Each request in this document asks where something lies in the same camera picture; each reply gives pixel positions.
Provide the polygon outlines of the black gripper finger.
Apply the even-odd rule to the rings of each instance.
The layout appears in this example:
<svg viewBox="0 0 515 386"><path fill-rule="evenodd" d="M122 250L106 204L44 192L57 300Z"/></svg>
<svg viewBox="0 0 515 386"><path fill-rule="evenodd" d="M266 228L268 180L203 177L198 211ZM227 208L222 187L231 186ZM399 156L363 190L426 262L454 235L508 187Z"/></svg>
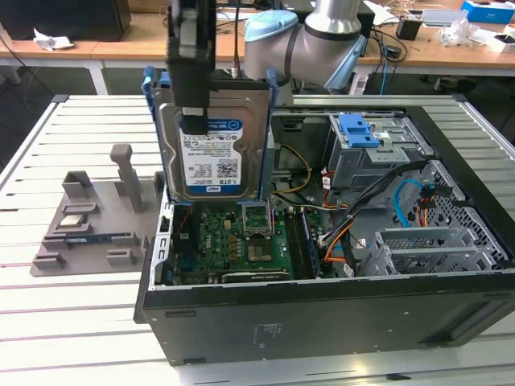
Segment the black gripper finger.
<svg viewBox="0 0 515 386"><path fill-rule="evenodd" d="M182 107L181 129L184 133L208 132L207 107Z"/></svg>

